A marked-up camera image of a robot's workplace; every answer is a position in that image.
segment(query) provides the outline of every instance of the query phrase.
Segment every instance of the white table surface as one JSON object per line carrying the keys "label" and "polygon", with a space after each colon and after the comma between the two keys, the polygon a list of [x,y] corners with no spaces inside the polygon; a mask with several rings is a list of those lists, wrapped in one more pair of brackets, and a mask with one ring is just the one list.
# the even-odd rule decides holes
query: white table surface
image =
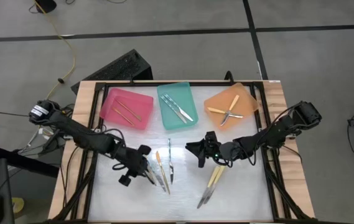
{"label": "white table surface", "polygon": [[[155,222],[155,221],[248,221],[272,220],[271,205],[261,153],[257,164],[247,160],[233,163],[226,168],[210,201],[196,209],[216,164],[207,159],[204,168],[198,168],[198,159],[185,149],[187,142],[204,138],[207,131],[215,131],[221,143],[241,136],[257,133],[254,115],[246,117],[237,126],[220,131],[210,121],[203,108],[207,98],[227,89],[227,86],[192,86],[193,99],[198,113],[198,123],[189,128],[167,131],[162,124],[156,87],[121,87],[154,98],[152,118],[146,130],[140,131],[119,124],[104,122],[107,128],[120,129],[128,147],[145,144],[152,148],[149,162],[161,175],[156,161],[156,151],[170,186],[171,195],[161,186],[151,185],[146,178],[132,178],[129,187],[118,182],[125,170],[113,171],[117,161],[99,155],[92,191],[89,221]],[[167,138],[171,138],[174,183],[170,184]]]}

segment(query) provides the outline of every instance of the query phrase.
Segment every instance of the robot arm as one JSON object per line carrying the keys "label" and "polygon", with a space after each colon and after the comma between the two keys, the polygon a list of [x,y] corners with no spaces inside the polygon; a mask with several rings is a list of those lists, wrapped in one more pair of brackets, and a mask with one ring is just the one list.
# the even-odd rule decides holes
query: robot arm
{"label": "robot arm", "polygon": [[76,145],[82,149],[109,154],[110,158],[116,159],[126,168],[127,174],[122,175],[119,182],[128,186],[131,179],[145,175],[148,155],[151,148],[141,145],[138,150],[126,147],[124,139],[109,133],[96,133],[84,125],[70,119],[62,113],[59,105],[50,100],[40,100],[29,113],[29,121],[36,125],[53,126],[73,137]]}
{"label": "robot arm", "polygon": [[206,133],[204,139],[199,142],[187,143],[186,149],[198,157],[199,167],[203,167],[206,158],[223,166],[228,161],[246,159],[254,154],[260,146],[276,147],[283,146],[286,136],[300,135],[302,130],[308,130],[320,123],[322,116],[312,103],[301,101],[281,113],[272,124],[253,136],[245,136],[234,139],[232,142],[221,144],[217,141],[214,131]]}

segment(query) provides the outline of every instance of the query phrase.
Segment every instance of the black metal frame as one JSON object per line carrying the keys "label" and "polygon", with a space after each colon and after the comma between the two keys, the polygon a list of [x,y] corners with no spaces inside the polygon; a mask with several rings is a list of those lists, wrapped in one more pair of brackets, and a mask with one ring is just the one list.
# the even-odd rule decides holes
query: black metal frame
{"label": "black metal frame", "polygon": [[[233,79],[233,76],[230,72],[228,72],[225,76],[225,80],[229,80],[229,82],[190,82],[191,86],[231,86],[233,84],[235,84],[236,82]],[[99,97],[99,92],[101,90],[103,90],[103,99],[102,99],[102,104],[105,102],[105,99],[108,95],[109,92],[109,88],[110,87],[121,87],[121,86],[159,86],[159,85],[165,85],[165,84],[171,84],[171,83],[175,83],[175,82],[148,82],[148,83],[144,83],[144,82],[125,82],[125,83],[96,83],[95,86],[95,93],[93,96],[93,104],[91,106],[91,115],[90,115],[90,120],[89,120],[89,125],[90,128],[92,128],[93,126],[93,121],[95,116],[95,112],[96,112],[96,104],[98,102],[98,97]],[[261,97],[261,102],[263,105],[263,111],[264,111],[264,116],[265,116],[265,122],[267,125],[271,124],[271,119],[269,116],[269,111],[268,111],[268,104],[266,103],[266,97],[265,97],[265,92],[264,92],[264,85],[262,82],[240,82],[242,83],[244,86],[248,86],[250,89],[250,93],[254,98],[257,98],[256,96],[256,90],[259,91],[260,93],[260,97]],[[261,118],[259,115],[259,112],[256,111],[254,113],[254,117],[256,120],[256,125],[258,129],[261,129]],[[98,127],[102,127],[103,125],[103,119],[99,118],[99,122],[98,122]],[[267,154],[267,149],[262,147],[261,148],[261,154],[263,156],[263,165],[264,168],[266,168],[267,164],[269,164],[269,159],[268,159],[268,154]],[[281,182],[282,186],[284,187],[284,182],[283,182],[283,177],[282,177],[282,172],[281,172],[281,167],[280,167],[280,163],[279,163],[279,159],[276,156],[276,154],[274,154],[274,152],[272,153],[273,156],[273,161],[274,166],[276,168],[276,175],[278,180]],[[98,154],[94,153],[93,154],[93,158],[91,160],[91,163],[94,163],[94,165],[96,166],[96,162],[97,162],[97,158],[98,158]],[[82,157],[82,165],[84,165],[84,169],[81,167],[80,171],[79,171],[79,177],[84,175],[85,172],[85,166],[86,166],[86,160],[87,160],[87,156],[83,156]],[[84,204],[84,211],[83,211],[83,217],[82,218],[88,218],[88,212],[90,210],[90,202],[91,202],[91,194],[92,194],[92,188],[93,188],[93,179],[88,183],[88,187],[87,187],[87,192],[86,192],[86,198],[85,198],[85,204]],[[272,181],[269,177],[266,176],[266,182],[267,182],[267,187],[268,187],[268,193],[269,193],[269,201],[271,204],[271,210],[272,210],[272,217],[274,220],[280,219],[279,214],[278,214],[278,210],[277,210],[277,204],[276,204],[276,196],[275,196],[275,192],[274,192],[274,188],[273,188],[273,184]],[[284,216],[286,218],[290,218],[290,210],[289,207],[287,206],[286,202],[284,201],[284,199],[282,198],[282,202],[283,202],[283,209],[284,209]],[[78,204],[75,205],[75,212],[72,213],[71,219],[76,218],[76,214],[77,214],[77,207]]]}
{"label": "black metal frame", "polygon": [[36,159],[31,159],[25,156],[21,156],[18,153],[9,152],[0,148],[0,159],[6,159],[8,165],[35,172],[37,174],[46,175],[48,177],[57,178],[59,168],[44,162],[40,162]]}

